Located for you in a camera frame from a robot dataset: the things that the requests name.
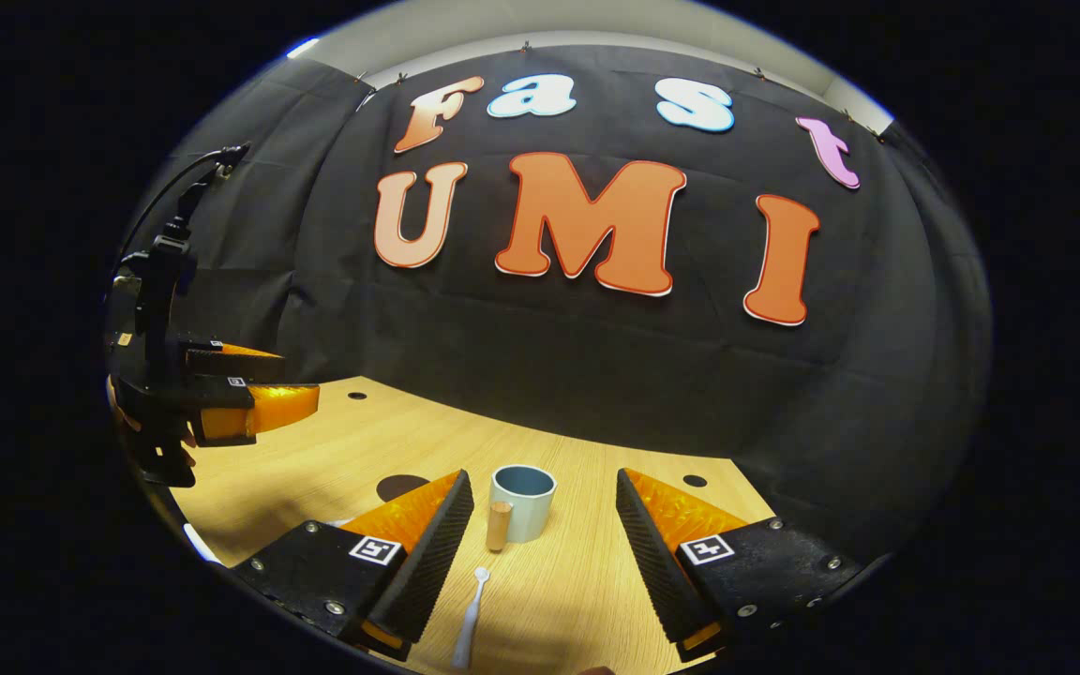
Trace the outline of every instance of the wooden block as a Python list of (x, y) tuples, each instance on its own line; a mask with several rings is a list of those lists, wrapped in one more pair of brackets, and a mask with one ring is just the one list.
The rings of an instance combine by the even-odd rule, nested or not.
[(507, 527), (511, 524), (511, 504), (495, 502), (489, 504), (489, 523), (486, 526), (486, 548), (502, 551), (507, 545)]

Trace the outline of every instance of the table surface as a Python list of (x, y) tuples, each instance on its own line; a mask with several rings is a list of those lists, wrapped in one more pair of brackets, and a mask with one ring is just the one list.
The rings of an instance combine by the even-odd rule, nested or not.
[[(348, 396), (367, 394), (364, 401)], [(303, 521), (341, 521), (382, 503), (389, 475), (435, 480), (464, 469), (474, 513), (436, 609), (406, 663), (449, 666), (473, 571), (491, 572), (481, 602), (468, 672), (570, 674), (606, 665), (621, 675), (664, 674), (689, 664), (664, 639), (616, 513), (622, 467), (701, 497), (745, 522), (774, 513), (725, 458), (654, 453), (554, 435), (426, 401), (354, 377), (321, 386), (319, 410), (260, 433), (257, 444), (197, 448), (193, 488), (173, 495), (202, 539), (231, 567)], [(489, 474), (537, 465), (557, 480), (549, 522), (536, 541), (486, 549)], [(683, 477), (698, 474), (703, 487)]]

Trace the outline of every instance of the white mug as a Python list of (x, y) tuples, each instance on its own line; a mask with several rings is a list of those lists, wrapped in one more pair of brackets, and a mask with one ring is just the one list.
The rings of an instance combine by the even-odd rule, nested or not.
[(501, 465), (489, 475), (489, 503), (511, 504), (507, 541), (530, 542), (543, 532), (549, 521), (549, 505), (557, 491), (557, 480), (534, 465)]

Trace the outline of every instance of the blue letter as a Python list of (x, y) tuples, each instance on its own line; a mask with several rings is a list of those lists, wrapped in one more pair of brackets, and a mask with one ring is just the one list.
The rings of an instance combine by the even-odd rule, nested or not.
[(495, 98), (486, 111), (496, 118), (517, 118), (523, 112), (535, 116), (558, 116), (572, 110), (576, 103), (569, 97), (573, 91), (573, 78), (563, 75), (535, 75), (510, 82), (498, 98)]
[(667, 77), (657, 82), (657, 93), (667, 98), (657, 104), (657, 112), (670, 124), (727, 132), (735, 121), (732, 110), (725, 107), (731, 107), (732, 97), (717, 86)]

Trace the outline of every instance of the pink letter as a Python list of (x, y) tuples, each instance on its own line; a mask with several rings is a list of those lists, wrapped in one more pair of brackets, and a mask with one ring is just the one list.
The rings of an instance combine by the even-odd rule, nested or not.
[(827, 170), (827, 174), (845, 188), (861, 188), (861, 179), (856, 178), (856, 174), (843, 165), (843, 158), (840, 157), (840, 151), (849, 152), (849, 147), (845, 145), (845, 141), (833, 136), (832, 130), (820, 120), (795, 118), (794, 121), (797, 121), (798, 126), (811, 132), (814, 154), (820, 159), (824, 170)]

